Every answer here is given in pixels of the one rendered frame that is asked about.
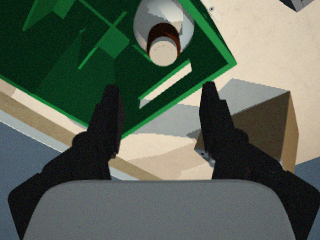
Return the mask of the grey bottle crate with dividers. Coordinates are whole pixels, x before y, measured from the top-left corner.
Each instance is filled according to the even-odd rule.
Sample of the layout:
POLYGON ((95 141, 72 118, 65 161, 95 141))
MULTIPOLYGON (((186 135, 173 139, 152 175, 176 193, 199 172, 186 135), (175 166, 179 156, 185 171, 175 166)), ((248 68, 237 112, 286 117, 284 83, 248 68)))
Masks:
POLYGON ((299 12, 314 0, 279 0, 295 12, 299 12))

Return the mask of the green crate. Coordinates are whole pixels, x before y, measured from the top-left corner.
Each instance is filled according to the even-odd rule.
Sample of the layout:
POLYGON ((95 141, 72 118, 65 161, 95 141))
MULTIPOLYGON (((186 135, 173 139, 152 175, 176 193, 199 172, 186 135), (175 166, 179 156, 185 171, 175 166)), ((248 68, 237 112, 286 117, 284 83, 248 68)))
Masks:
POLYGON ((200 0, 178 0, 194 19, 192 40, 171 65, 154 64, 134 36, 140 1, 0 0, 0 79, 87 128, 115 84, 124 139, 237 65, 200 0), (191 72, 140 108, 189 63, 191 72))

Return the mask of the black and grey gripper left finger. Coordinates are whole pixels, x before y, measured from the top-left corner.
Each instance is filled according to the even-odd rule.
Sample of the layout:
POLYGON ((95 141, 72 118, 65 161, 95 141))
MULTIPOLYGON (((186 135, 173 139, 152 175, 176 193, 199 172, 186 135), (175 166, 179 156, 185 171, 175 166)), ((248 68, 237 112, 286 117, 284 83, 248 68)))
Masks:
POLYGON ((119 153, 125 117, 118 86, 106 85, 87 131, 78 133, 72 147, 48 162, 40 174, 10 192, 8 204, 20 240, 38 202, 50 188, 69 181, 111 180, 108 161, 119 153))

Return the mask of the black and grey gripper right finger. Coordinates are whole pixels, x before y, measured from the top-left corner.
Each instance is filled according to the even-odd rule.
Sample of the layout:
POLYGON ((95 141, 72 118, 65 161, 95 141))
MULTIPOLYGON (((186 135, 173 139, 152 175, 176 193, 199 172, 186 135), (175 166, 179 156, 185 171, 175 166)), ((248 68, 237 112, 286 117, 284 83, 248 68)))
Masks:
POLYGON ((199 118, 205 153, 215 161, 211 180, 250 180, 271 188, 286 210, 295 239, 307 240, 320 207, 320 192, 249 143, 248 135, 235 128, 214 81, 202 85, 199 118))

